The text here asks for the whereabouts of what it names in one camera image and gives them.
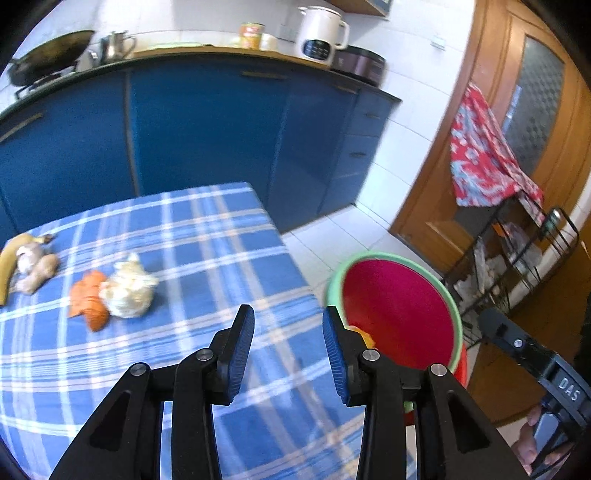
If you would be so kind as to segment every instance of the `rice cooker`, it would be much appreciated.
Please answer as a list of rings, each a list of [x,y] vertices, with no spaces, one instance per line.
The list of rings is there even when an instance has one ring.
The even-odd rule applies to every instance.
[[[386,60],[373,51],[349,45],[336,53],[331,69],[378,87],[386,70]]]
[[[332,65],[337,50],[349,44],[349,25],[338,12],[325,7],[300,7],[304,18],[295,40],[295,56]],[[343,28],[343,40],[338,43]]]

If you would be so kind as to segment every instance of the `human hand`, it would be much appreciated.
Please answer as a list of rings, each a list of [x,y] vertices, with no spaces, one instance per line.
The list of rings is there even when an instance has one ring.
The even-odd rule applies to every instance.
[[[538,450],[535,445],[534,439],[534,426],[540,420],[541,415],[541,406],[537,405],[531,409],[531,411],[527,415],[525,424],[521,427],[521,430],[519,431],[519,439],[511,447],[512,450],[515,452],[517,459],[521,462],[521,465],[523,465],[523,468],[525,469],[528,475],[531,475],[531,464],[538,456]],[[544,459],[544,464],[553,465],[558,460],[560,460],[564,454],[568,453],[572,446],[572,443],[567,443],[565,445],[560,446],[552,453],[549,453]],[[566,457],[564,457],[564,459],[562,460],[562,462],[560,462],[559,465],[555,466],[555,469],[558,470],[565,460]]]

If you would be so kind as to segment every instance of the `canned food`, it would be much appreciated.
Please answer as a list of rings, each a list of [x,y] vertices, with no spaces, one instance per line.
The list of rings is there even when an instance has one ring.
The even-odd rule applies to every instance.
[[[240,46],[250,50],[258,50],[265,25],[260,23],[243,23],[240,27]]]

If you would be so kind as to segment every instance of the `wall outlet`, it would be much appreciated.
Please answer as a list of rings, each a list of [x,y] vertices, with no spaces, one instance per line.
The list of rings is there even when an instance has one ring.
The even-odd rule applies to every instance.
[[[433,45],[435,48],[439,48],[439,50],[445,50],[445,38],[441,38],[439,35],[435,35],[431,39],[431,45]]]

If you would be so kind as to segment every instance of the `green bucket rim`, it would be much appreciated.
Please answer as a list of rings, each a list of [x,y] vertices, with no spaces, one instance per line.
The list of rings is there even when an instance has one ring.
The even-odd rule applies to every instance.
[[[460,312],[457,309],[456,303],[452,298],[452,295],[447,291],[447,288],[439,281],[439,279],[429,272],[427,269],[419,265],[418,263],[409,260],[408,258],[401,257],[395,254],[389,254],[385,252],[367,251],[357,254],[349,258],[346,262],[339,265],[335,274],[330,279],[328,288],[326,289],[326,301],[327,305],[334,305],[339,311],[340,318],[345,326],[349,326],[347,321],[347,315],[345,313],[345,307],[343,305],[343,283],[345,282],[345,275],[351,269],[353,265],[364,260],[388,260],[404,265],[415,272],[421,274],[431,285],[435,287],[439,295],[443,298],[449,314],[452,318],[454,342],[452,356],[450,358],[447,368],[451,373],[455,373],[457,366],[460,362],[462,355],[463,345],[463,333],[462,333],[462,320]]]

